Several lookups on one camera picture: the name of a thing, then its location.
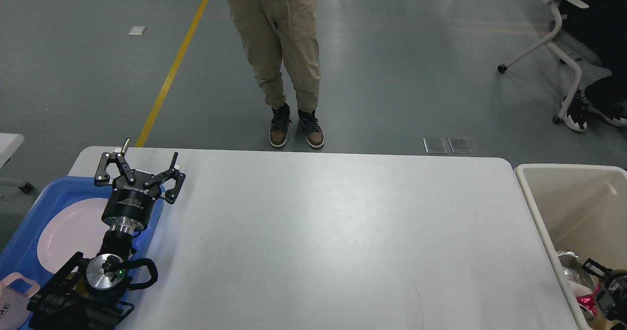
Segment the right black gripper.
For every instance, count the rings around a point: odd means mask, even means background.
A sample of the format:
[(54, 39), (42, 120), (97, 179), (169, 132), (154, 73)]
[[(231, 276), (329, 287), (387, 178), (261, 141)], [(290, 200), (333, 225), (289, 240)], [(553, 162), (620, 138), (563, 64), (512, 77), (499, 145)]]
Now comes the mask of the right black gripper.
[(606, 291), (597, 291), (594, 301), (599, 312), (609, 320), (627, 321), (627, 273), (625, 270), (612, 270), (588, 258), (582, 270), (598, 281), (605, 282)]

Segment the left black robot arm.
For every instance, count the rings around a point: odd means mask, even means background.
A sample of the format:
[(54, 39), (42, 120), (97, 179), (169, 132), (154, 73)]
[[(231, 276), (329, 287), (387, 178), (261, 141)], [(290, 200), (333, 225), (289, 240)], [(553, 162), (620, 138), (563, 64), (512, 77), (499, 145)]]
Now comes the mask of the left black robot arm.
[(108, 230), (100, 250), (91, 258), (74, 253), (31, 297), (30, 329), (113, 330), (135, 308), (124, 295), (157, 283), (154, 261), (136, 257), (134, 241), (148, 228), (158, 200), (175, 203), (186, 174), (177, 166), (177, 152), (158, 174), (130, 167), (129, 143), (126, 139), (119, 152), (103, 152), (94, 175), (96, 187), (112, 188), (101, 216)]

